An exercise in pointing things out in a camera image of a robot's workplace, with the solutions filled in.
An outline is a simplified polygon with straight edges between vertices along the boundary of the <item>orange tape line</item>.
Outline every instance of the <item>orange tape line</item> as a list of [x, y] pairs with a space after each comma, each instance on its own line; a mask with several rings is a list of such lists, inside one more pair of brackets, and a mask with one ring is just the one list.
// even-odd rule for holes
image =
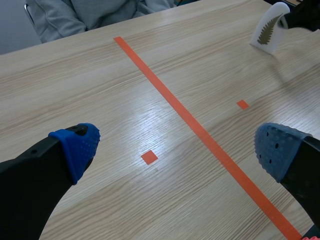
[[185, 123], [192, 129], [198, 138], [206, 145], [213, 155], [221, 162], [225, 169], [240, 184], [252, 200], [267, 215], [273, 224], [289, 240], [301, 239], [299, 232], [282, 215], [282, 213], [268, 200], [261, 190], [250, 180], [232, 158], [222, 149], [222, 147], [212, 138], [203, 126], [191, 115], [181, 102], [170, 92], [162, 81], [151, 71], [142, 59], [132, 50], [125, 40], [118, 36], [114, 38], [116, 43], [141, 70], [146, 78], [153, 84], [159, 93], [167, 100], [173, 109], [180, 115]]

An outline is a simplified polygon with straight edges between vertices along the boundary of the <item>person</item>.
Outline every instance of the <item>person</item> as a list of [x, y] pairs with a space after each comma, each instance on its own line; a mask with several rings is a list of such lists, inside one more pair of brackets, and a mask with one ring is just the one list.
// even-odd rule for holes
[[173, 8], [174, 0], [26, 0], [42, 43]]
[[304, 237], [320, 237], [320, 141], [277, 123], [256, 130], [255, 153], [262, 168], [304, 208], [314, 226]]

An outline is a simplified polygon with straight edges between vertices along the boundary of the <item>table surface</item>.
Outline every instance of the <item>table surface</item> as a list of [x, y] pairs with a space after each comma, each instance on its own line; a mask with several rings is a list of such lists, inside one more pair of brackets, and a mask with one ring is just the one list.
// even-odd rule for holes
[[[270, 5], [202, 0], [0, 56], [0, 153], [90, 122], [97, 155], [42, 240], [284, 239], [113, 40], [121, 36], [303, 234], [311, 220], [259, 165], [276, 122], [320, 137], [319, 33], [292, 29], [273, 55], [249, 45]], [[236, 102], [245, 100], [242, 110]], [[147, 165], [141, 155], [158, 157]]]

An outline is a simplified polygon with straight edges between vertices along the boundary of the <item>white object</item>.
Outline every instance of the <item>white object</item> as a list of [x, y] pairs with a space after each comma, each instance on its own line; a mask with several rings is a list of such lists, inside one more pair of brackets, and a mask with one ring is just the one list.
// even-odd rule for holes
[[285, 3], [272, 5], [256, 26], [250, 44], [268, 54], [276, 50], [285, 33], [285, 29], [278, 26], [278, 21], [288, 13], [290, 9]]

